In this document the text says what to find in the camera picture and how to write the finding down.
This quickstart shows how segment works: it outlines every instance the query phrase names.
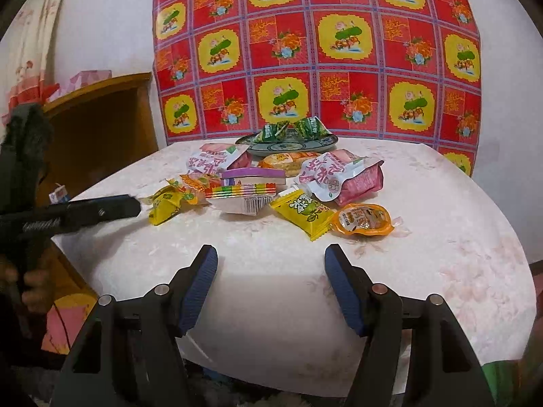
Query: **brown wooden furniture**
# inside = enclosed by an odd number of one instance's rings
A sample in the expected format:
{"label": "brown wooden furniture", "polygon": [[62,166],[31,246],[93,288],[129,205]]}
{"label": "brown wooden furniture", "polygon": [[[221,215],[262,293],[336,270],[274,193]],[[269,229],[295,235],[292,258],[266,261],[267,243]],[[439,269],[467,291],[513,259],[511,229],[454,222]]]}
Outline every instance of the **brown wooden furniture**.
{"label": "brown wooden furniture", "polygon": [[71,197],[158,150],[148,85],[151,73],[119,76],[45,104],[53,142],[37,204],[47,205],[57,183]]}

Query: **tabletop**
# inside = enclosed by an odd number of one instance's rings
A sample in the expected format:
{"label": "tabletop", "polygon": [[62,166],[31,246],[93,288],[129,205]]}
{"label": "tabletop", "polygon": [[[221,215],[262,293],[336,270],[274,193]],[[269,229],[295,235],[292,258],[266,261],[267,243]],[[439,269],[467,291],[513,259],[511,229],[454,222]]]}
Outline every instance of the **tabletop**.
{"label": "tabletop", "polygon": [[[151,195],[166,185],[164,179],[186,172],[186,159],[202,143],[173,144],[77,199]],[[144,211],[55,242],[97,293],[117,300],[168,283],[203,244],[213,245],[217,275],[196,326],[178,340],[180,352],[255,384],[347,395],[364,340],[345,323],[324,272],[331,243],[398,295],[443,295],[481,364],[518,359],[536,314],[536,295],[519,240],[494,202],[426,145],[341,138],[337,147],[385,161],[384,187],[366,202],[384,206],[401,222],[389,236],[372,240],[328,232],[310,242],[270,207],[251,217],[199,206],[156,227]],[[395,392],[407,378],[409,337],[404,340]]]}

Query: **plate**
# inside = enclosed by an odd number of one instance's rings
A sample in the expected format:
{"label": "plate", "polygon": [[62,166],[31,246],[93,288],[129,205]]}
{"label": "plate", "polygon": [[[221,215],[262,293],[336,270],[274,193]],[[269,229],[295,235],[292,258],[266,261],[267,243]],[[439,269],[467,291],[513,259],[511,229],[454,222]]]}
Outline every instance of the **plate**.
{"label": "plate", "polygon": [[247,150],[255,156],[269,156],[275,153],[287,153],[290,151],[315,151],[324,153],[332,149],[337,144],[338,137],[330,134],[318,140],[301,141],[296,130],[288,129],[287,136],[283,142],[259,142],[254,144],[253,140],[258,133],[244,136],[236,141],[236,144],[249,145]]}

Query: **metal screw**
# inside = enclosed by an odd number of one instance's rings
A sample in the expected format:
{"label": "metal screw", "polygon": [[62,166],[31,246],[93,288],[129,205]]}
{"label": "metal screw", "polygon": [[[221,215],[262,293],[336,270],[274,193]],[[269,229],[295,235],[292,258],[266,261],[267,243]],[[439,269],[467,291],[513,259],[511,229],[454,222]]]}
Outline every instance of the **metal screw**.
{"label": "metal screw", "polygon": [[157,295],[165,295],[169,292],[169,286],[167,284],[159,284],[155,288],[155,294]]}
{"label": "metal screw", "polygon": [[375,293],[378,293],[379,295],[383,295],[388,292],[388,288],[382,283],[375,283],[371,287],[371,290]]}
{"label": "metal screw", "polygon": [[435,304],[436,306],[439,306],[440,304],[443,304],[444,300],[441,295],[437,295],[436,293],[433,293],[430,296],[430,303]]}
{"label": "metal screw", "polygon": [[100,306],[107,306],[108,304],[111,303],[111,295],[102,295],[99,299],[98,299],[98,304]]}

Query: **wall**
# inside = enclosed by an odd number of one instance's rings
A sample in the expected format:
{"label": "wall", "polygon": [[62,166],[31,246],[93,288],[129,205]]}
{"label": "wall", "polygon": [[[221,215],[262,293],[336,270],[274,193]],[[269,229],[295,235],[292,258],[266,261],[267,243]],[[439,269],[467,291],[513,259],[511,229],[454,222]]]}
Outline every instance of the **wall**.
{"label": "wall", "polygon": [[[473,179],[509,219],[529,261],[541,260],[543,39],[517,0],[470,3],[483,49],[483,119]],[[111,69],[114,75],[148,72],[151,26],[151,0],[64,0],[53,51],[55,79],[84,69]],[[163,147],[154,84],[150,102]]]}

